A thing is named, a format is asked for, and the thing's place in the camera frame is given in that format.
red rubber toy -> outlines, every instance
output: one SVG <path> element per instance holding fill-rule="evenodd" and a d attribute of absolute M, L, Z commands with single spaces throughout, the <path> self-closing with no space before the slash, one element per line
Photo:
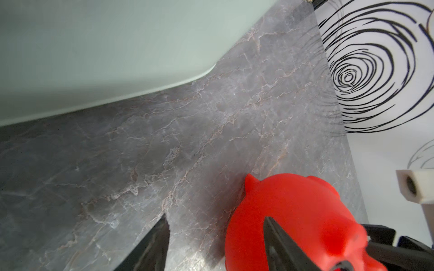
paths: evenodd
<path fill-rule="evenodd" d="M 387 271 L 366 253 L 368 236 L 326 181 L 295 174 L 257 180 L 248 174 L 246 197 L 226 233 L 227 271 L 268 271 L 263 223 L 272 217 L 321 270 L 349 261 L 355 271 Z"/>

mint green panel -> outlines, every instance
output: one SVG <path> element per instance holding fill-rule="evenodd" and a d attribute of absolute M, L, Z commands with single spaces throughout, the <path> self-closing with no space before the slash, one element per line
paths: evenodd
<path fill-rule="evenodd" d="M 0 126 L 208 73 L 275 0 L 3 0 Z"/>

gray marble surface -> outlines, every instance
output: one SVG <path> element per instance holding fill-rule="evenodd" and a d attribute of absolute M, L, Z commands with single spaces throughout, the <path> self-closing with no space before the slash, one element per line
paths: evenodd
<path fill-rule="evenodd" d="M 166 270 L 224 270 L 247 173 L 321 177 L 367 222 L 301 0 L 277 2 L 204 78 L 0 128 L 0 266 L 112 270 L 165 212 Z"/>

black line pattern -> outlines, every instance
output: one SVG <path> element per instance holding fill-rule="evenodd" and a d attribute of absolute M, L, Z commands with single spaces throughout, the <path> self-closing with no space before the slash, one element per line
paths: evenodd
<path fill-rule="evenodd" d="M 320 23 L 347 133 L 389 130 L 434 106 L 432 13 L 414 2 L 351 0 Z"/>
<path fill-rule="evenodd" d="M 434 139 L 420 147 L 408 161 L 407 169 L 434 169 Z"/>

